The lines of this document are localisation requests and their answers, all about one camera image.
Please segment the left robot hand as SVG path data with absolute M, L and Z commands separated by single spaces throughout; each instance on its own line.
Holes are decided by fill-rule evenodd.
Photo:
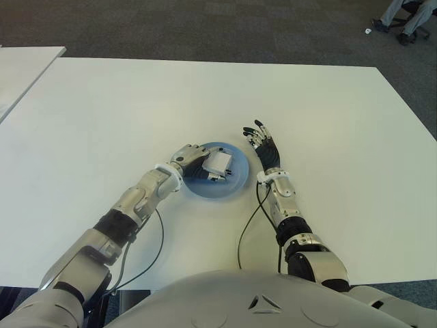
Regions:
M 209 172 L 203 168 L 203 163 L 212 155 L 212 148 L 197 144 L 187 144 L 171 157 L 169 164 L 176 168 L 183 178 L 200 180 L 225 181 L 220 174 Z

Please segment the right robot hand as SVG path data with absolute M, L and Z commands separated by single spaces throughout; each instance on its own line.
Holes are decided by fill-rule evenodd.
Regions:
M 252 146 L 266 172 L 281 167 L 281 158 L 277 146 L 267 127 L 259 120 L 254 121 L 257 128 L 243 127 L 242 134 Z

